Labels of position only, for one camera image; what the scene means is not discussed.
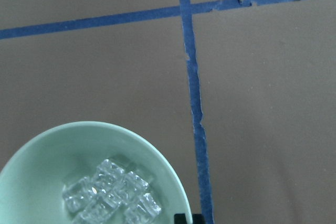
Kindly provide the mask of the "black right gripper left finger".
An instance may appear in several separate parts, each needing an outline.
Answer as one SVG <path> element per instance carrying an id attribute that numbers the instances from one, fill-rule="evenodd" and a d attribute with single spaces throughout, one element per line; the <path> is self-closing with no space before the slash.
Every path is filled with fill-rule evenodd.
<path id="1" fill-rule="evenodd" d="M 174 224 L 187 224 L 186 215 L 185 214 L 175 214 Z"/>

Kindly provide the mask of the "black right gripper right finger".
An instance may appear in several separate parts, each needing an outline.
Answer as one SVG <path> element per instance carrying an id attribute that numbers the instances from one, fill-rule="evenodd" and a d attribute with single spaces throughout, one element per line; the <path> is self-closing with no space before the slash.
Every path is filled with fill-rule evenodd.
<path id="1" fill-rule="evenodd" d="M 192 224 L 205 224 L 205 219 L 202 214 L 192 214 Z"/>

